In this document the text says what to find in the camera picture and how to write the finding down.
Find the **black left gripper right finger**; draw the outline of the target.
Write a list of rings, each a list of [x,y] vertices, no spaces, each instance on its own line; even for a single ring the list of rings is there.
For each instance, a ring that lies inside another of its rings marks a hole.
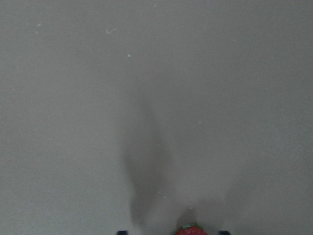
[[[229,231],[219,231],[219,235],[229,235]]]

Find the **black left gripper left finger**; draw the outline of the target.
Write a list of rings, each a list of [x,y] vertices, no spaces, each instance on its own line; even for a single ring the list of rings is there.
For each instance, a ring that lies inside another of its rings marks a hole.
[[[118,231],[117,235],[128,235],[128,231]]]

